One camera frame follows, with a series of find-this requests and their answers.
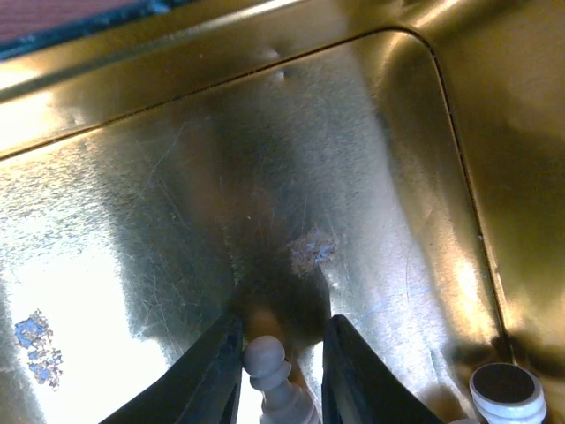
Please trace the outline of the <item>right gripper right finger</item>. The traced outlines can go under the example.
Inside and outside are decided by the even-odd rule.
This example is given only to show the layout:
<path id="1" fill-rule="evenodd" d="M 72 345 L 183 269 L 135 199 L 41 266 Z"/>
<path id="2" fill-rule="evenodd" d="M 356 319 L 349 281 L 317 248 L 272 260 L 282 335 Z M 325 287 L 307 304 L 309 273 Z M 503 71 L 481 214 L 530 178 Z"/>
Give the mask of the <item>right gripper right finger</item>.
<path id="1" fill-rule="evenodd" d="M 439 423 L 396 379 L 350 321 L 336 314 L 323 338 L 325 423 Z"/>

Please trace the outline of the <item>white pawn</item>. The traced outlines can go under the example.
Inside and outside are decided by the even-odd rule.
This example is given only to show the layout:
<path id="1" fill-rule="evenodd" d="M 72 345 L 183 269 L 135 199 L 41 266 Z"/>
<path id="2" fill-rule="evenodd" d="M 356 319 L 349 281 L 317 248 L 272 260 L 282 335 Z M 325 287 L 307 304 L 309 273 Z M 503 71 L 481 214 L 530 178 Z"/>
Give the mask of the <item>white pawn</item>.
<path id="1" fill-rule="evenodd" d="M 243 366 L 251 386 L 263 396 L 260 423 L 321 423 L 311 395 L 290 381 L 292 366 L 276 337 L 253 339 L 244 350 Z"/>

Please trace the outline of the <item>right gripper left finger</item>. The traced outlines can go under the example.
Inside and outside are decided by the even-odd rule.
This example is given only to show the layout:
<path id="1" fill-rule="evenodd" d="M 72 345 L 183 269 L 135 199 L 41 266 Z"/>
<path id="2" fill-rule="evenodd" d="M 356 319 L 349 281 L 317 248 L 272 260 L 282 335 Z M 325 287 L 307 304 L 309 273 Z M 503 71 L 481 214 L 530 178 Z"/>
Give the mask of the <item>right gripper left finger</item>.
<path id="1" fill-rule="evenodd" d="M 243 325 L 223 314 L 155 383 L 105 423 L 235 423 L 242 379 Z"/>

